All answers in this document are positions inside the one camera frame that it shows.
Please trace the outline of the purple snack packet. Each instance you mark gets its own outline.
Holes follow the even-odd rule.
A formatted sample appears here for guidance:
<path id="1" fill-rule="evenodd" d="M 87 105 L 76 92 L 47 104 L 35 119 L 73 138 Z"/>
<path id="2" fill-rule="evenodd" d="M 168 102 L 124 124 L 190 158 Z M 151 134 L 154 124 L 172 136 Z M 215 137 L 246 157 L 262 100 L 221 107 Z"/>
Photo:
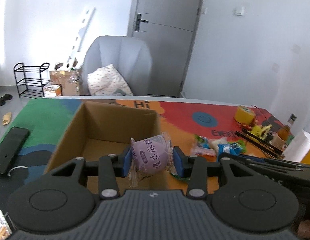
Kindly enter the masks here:
<path id="1" fill-rule="evenodd" d="M 136 141 L 130 139 L 132 162 L 128 178 L 131 187 L 152 178 L 163 171 L 175 171 L 173 147 L 168 133 Z"/>

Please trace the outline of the glass bottle black cap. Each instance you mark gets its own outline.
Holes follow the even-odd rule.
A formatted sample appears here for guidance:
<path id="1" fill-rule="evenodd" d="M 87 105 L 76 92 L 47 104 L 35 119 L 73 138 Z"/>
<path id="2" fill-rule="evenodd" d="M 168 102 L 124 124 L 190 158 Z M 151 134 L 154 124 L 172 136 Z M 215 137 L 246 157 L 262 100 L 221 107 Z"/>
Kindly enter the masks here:
<path id="1" fill-rule="evenodd" d="M 286 143 L 289 135 L 290 135 L 290 130 L 292 128 L 292 125 L 294 124 L 295 120 L 297 119 L 297 116 L 295 116 L 294 114 L 291 114 L 288 121 L 286 122 L 286 124 L 277 131 L 277 135 L 280 139 L 282 139 L 282 141 L 284 141 L 284 143 Z"/>

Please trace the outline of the white blue snack packet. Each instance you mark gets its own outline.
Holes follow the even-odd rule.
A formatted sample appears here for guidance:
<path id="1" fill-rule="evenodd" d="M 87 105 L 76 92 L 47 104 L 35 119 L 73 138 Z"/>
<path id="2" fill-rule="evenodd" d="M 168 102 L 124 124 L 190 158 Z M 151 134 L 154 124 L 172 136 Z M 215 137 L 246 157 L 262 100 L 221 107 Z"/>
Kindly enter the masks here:
<path id="1" fill-rule="evenodd" d="M 241 153 L 244 153 L 244 148 L 237 142 L 218 144 L 217 156 L 221 156 L 222 153 L 227 153 L 230 155 L 238 156 Z"/>

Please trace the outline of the yellow toy clutter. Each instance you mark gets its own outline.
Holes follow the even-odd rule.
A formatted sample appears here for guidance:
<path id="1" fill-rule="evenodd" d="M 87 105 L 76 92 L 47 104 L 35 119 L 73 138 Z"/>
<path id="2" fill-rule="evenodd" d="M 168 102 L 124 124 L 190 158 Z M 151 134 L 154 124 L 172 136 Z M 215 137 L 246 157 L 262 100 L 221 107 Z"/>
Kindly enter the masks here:
<path id="1" fill-rule="evenodd" d="M 254 119 L 253 126 L 249 129 L 248 133 L 258 137 L 259 139 L 265 140 L 271 128 L 271 124 L 263 126 L 258 124 L 258 120 Z"/>

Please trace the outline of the silver foil bag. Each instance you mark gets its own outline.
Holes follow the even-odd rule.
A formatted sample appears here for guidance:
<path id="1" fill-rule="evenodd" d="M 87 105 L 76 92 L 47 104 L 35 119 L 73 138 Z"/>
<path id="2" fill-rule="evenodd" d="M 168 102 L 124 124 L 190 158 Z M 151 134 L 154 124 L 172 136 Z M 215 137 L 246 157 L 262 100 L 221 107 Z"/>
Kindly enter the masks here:
<path id="1" fill-rule="evenodd" d="M 11 229 L 7 223 L 5 216 L 0 210 L 0 240 L 7 239 L 11 234 Z"/>

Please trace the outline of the red snack packet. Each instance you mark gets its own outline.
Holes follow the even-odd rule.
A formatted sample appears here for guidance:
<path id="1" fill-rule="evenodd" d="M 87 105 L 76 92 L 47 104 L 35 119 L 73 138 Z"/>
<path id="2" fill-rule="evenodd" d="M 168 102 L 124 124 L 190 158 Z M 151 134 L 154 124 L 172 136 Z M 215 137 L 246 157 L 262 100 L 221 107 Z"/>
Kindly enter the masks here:
<path id="1" fill-rule="evenodd" d="M 191 149 L 191 155 L 199 155 L 205 158 L 216 157 L 216 152 L 214 149 L 202 148 L 202 147 L 193 147 Z"/>

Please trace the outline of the green snack packet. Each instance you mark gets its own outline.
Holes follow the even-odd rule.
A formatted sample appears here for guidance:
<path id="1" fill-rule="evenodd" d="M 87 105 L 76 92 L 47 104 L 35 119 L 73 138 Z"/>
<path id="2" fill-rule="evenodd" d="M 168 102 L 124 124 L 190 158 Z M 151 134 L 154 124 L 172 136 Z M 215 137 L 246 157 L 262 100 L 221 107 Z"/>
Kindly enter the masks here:
<path id="1" fill-rule="evenodd" d="M 196 145 L 201 148 L 209 148 L 209 140 L 206 137 L 195 135 Z"/>

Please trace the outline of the yellow tape roll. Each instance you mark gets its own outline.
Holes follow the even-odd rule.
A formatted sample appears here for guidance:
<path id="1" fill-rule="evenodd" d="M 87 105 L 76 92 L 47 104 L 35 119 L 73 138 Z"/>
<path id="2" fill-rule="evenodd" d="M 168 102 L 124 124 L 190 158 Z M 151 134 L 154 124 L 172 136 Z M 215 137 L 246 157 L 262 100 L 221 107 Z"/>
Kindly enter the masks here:
<path id="1" fill-rule="evenodd" d="M 249 125 L 255 118 L 255 112 L 246 106 L 238 106 L 234 119 L 241 124 Z"/>

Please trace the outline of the beige slipper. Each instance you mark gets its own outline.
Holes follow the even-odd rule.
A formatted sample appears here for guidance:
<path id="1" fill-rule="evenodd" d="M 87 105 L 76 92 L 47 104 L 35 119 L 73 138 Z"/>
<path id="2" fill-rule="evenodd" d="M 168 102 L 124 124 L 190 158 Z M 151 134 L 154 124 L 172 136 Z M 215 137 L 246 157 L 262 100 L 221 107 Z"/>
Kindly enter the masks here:
<path id="1" fill-rule="evenodd" d="M 5 115 L 3 115 L 2 125 L 6 126 L 6 125 L 10 124 L 11 117 L 12 117 L 12 113 L 11 112 L 8 112 Z"/>

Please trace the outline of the white paper bucket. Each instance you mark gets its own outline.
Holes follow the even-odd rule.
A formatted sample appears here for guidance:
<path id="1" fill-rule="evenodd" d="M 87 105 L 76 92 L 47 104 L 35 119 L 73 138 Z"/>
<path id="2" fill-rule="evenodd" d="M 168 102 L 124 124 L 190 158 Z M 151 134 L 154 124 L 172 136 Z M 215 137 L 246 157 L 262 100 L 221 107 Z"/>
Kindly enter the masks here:
<path id="1" fill-rule="evenodd" d="M 59 85 L 45 85 L 43 88 L 45 97 L 57 97 L 62 96 L 62 88 Z"/>

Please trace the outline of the black sandals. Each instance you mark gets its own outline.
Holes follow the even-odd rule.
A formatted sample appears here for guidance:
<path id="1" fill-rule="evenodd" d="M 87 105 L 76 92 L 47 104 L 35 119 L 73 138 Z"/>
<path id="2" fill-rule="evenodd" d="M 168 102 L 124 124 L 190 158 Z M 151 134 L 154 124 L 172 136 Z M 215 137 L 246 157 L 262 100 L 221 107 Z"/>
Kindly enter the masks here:
<path id="1" fill-rule="evenodd" d="M 2 97 L 0 97 L 0 106 L 3 106 L 6 101 L 9 101 L 12 99 L 11 94 L 4 94 Z"/>

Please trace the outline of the brown cardboard box on floor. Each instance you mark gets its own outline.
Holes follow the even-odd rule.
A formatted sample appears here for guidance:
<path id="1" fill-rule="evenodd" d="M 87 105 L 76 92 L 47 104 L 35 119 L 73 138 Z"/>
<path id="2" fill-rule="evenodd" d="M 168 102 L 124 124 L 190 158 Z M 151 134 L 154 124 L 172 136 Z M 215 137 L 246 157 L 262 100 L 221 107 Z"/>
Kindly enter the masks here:
<path id="1" fill-rule="evenodd" d="M 49 73 L 51 83 L 61 87 L 62 96 L 80 95 L 80 70 L 51 70 Z"/>

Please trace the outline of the white dotted pillow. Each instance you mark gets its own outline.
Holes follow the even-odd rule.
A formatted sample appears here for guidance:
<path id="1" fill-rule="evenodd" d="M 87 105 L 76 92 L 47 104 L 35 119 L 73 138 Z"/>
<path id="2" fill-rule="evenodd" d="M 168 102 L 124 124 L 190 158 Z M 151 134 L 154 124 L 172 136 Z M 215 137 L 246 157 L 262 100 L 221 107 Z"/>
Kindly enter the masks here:
<path id="1" fill-rule="evenodd" d="M 126 80 L 113 64 L 88 74 L 87 82 L 90 95 L 133 95 Z"/>

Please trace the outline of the white perforated board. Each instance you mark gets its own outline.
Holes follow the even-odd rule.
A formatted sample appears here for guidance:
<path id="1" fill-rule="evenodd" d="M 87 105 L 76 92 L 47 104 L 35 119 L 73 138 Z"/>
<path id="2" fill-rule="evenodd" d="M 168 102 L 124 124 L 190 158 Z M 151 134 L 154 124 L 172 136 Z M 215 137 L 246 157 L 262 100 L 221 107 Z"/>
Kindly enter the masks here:
<path id="1" fill-rule="evenodd" d="M 90 23 L 96 12 L 96 7 L 90 7 L 85 11 L 84 15 L 80 18 L 78 30 L 75 35 L 75 39 L 72 42 L 71 50 L 67 59 L 65 60 L 65 66 L 67 69 L 74 67 L 75 62 L 78 61 L 80 50 L 84 41 L 86 32 L 90 26 Z"/>

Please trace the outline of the white light switch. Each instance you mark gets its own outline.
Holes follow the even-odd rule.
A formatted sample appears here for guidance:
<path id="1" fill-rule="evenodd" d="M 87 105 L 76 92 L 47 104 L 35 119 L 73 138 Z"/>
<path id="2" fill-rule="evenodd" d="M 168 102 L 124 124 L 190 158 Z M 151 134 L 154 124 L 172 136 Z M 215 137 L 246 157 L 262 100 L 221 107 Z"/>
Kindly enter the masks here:
<path id="1" fill-rule="evenodd" d="M 235 16 L 244 16 L 244 6 L 241 5 L 241 6 L 239 6 L 239 7 L 236 7 L 236 8 L 234 9 L 234 15 L 235 15 Z"/>

